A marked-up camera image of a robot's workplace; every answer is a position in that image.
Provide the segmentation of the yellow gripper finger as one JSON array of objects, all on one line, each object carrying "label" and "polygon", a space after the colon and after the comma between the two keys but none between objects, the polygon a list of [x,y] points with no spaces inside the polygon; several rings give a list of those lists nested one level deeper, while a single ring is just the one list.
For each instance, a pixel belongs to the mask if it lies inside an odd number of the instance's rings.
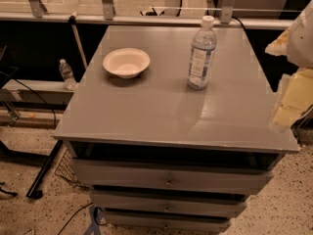
[{"label": "yellow gripper finger", "polygon": [[287,54],[290,31],[291,29],[288,27],[272,43],[267,45],[265,52],[272,56],[285,56]]},{"label": "yellow gripper finger", "polygon": [[284,74],[279,82],[276,103],[269,121],[271,131],[282,133],[306,117],[313,106],[313,70],[299,68]]}]

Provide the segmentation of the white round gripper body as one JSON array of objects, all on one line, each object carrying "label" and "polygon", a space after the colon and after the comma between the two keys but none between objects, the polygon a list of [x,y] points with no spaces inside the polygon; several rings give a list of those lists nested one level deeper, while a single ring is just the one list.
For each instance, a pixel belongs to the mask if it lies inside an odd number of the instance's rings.
[{"label": "white round gripper body", "polygon": [[291,25],[287,57],[290,63],[299,67],[313,67],[313,0]]}]

